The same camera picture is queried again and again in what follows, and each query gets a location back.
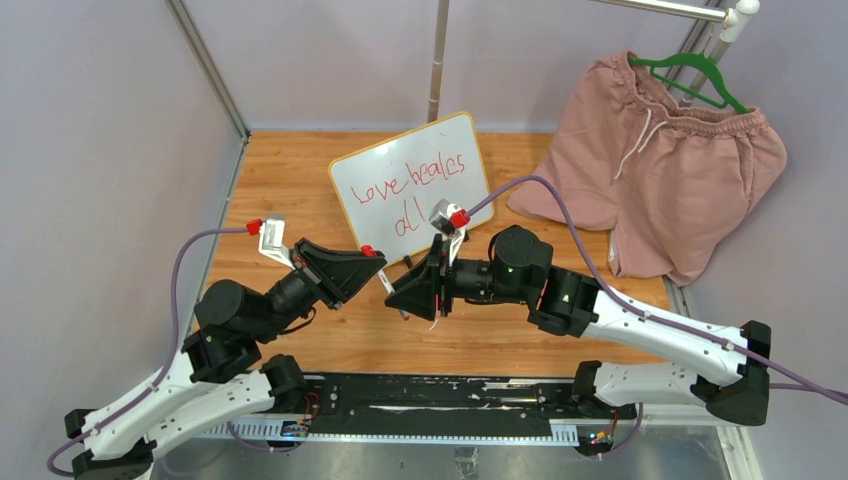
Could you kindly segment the yellow framed whiteboard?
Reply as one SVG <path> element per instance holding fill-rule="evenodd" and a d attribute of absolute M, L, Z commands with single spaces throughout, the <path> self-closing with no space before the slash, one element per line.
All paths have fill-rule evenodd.
<path fill-rule="evenodd" d="M 389 264 L 430 247 L 441 200 L 466 210 L 490 194 L 472 116 L 441 118 L 338 158 L 328 167 L 356 244 Z"/>

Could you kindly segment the red white marker pen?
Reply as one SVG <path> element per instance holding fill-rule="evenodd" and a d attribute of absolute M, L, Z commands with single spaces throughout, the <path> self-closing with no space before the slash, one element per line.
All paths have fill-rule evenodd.
<path fill-rule="evenodd" d="M 385 291 L 388 295 L 391 295 L 392 293 L 395 292 L 391 281 L 389 280 L 387 274 L 385 273 L 385 271 L 383 269 L 380 269 L 377 272 L 377 278 L 379 279 L 380 283 L 382 284 L 383 288 L 385 289 Z M 404 321 L 408 321 L 410 319 L 409 313 L 406 312 L 405 310 L 398 309 L 398 313 Z"/>

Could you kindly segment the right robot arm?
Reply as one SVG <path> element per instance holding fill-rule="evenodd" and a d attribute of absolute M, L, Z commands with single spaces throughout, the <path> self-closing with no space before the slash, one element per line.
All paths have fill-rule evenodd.
<path fill-rule="evenodd" d="M 385 304 L 434 321 L 456 299 L 475 305 L 524 305 L 528 321 L 555 336 L 594 338 L 641 349 L 661 362 L 625 366 L 585 361 L 571 403 L 584 417 L 632 403 L 700 406 L 714 417 L 762 426 L 769 406 L 769 373 L 749 348 L 767 355 L 770 328 L 701 322 L 659 310 L 587 275 L 553 265 L 553 248 L 511 226 L 493 237 L 486 260 L 451 259 L 442 235 L 427 256 L 393 284 Z"/>

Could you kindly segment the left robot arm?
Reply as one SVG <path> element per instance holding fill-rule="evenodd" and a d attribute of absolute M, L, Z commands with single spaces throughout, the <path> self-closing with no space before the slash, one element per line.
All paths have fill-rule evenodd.
<path fill-rule="evenodd" d="M 194 308 L 197 329 L 176 337 L 148 380 L 97 410 L 67 414 L 74 479 L 136 479 L 176 446 L 249 413 L 278 409 L 312 419 L 317 394 L 290 355 L 268 360 L 260 348 L 313 319 L 322 303 L 338 309 L 385 266 L 382 252 L 330 250 L 302 239 L 286 246 L 279 227 L 250 227 L 259 252 L 287 268 L 268 291 L 232 280 L 213 283 Z"/>

